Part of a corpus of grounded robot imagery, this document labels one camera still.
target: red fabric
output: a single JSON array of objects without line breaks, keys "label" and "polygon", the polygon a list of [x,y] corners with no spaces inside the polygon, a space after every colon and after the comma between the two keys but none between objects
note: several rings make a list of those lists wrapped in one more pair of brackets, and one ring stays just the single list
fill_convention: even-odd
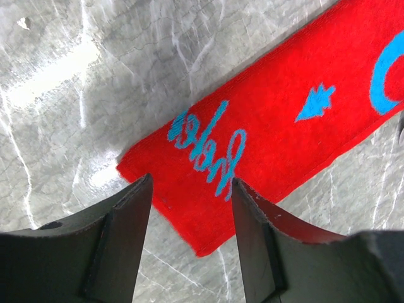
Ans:
[{"label": "red fabric", "polygon": [[[225,200],[230,184],[216,196],[215,192],[221,180],[232,177],[230,166],[241,148],[243,131],[245,148],[235,175],[276,203],[404,108],[404,56],[397,58],[397,52],[404,54],[404,44],[398,39],[404,33],[403,16],[403,0],[340,1],[191,107],[182,115],[184,120],[180,116],[174,126],[170,122],[141,140],[117,169],[129,182],[150,172],[157,210],[197,256],[212,253],[234,235],[231,201]],[[397,103],[384,113],[375,107],[372,87],[377,86],[376,74],[383,70],[377,64],[386,64],[394,54],[396,60],[382,78],[386,97]],[[322,83],[325,90],[334,90],[330,104],[308,98]],[[376,96],[383,94],[380,83],[374,89]],[[227,108],[204,140],[201,135],[220,105],[226,106],[224,100],[229,101]],[[316,106],[310,109],[316,104],[322,104],[317,110],[324,110],[323,115],[307,118],[307,113],[316,111]],[[205,156],[199,152],[190,160],[197,148],[195,142],[190,143],[192,136],[187,142],[186,131],[192,133],[195,118],[200,122],[196,138],[202,141]],[[230,139],[239,129],[226,160]],[[209,161],[206,149],[213,148],[213,142],[216,151]],[[175,147],[188,143],[186,148]],[[208,182],[208,170],[214,172],[216,161],[227,166]]]}]

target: red cloth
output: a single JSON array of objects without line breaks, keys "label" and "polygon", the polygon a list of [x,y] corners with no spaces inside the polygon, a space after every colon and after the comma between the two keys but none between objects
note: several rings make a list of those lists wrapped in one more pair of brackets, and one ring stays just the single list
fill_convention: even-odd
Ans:
[{"label": "red cloth", "polygon": [[234,235],[234,174],[276,203],[404,108],[403,16],[403,0],[340,1],[117,169],[129,182],[150,172],[157,210],[212,253]]}]

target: marble countertop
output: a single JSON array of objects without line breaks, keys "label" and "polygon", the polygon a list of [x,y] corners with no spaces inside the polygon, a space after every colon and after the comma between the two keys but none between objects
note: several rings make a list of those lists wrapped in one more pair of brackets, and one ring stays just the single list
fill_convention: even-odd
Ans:
[{"label": "marble countertop", "polygon": [[[2,0],[0,230],[126,186],[117,157],[335,0]],[[398,116],[280,206],[334,232],[404,228]],[[235,237],[196,259],[151,211],[135,302],[243,302]]]}]

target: blue curved shape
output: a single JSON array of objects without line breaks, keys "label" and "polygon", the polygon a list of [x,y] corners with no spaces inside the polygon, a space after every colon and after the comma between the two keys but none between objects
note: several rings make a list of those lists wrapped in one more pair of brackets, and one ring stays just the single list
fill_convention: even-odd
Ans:
[{"label": "blue curved shape", "polygon": [[384,82],[390,67],[404,55],[404,31],[399,33],[383,49],[373,70],[370,98],[373,108],[380,114],[387,114],[399,102],[389,99],[384,94]]}]

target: black plastic part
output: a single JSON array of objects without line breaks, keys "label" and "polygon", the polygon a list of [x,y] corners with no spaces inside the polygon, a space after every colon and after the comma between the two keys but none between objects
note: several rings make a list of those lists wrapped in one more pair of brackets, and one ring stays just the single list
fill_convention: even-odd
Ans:
[{"label": "black plastic part", "polygon": [[232,203],[247,303],[404,302],[403,232],[334,234],[239,179]]},{"label": "black plastic part", "polygon": [[132,302],[153,181],[38,230],[0,234],[0,302]]}]

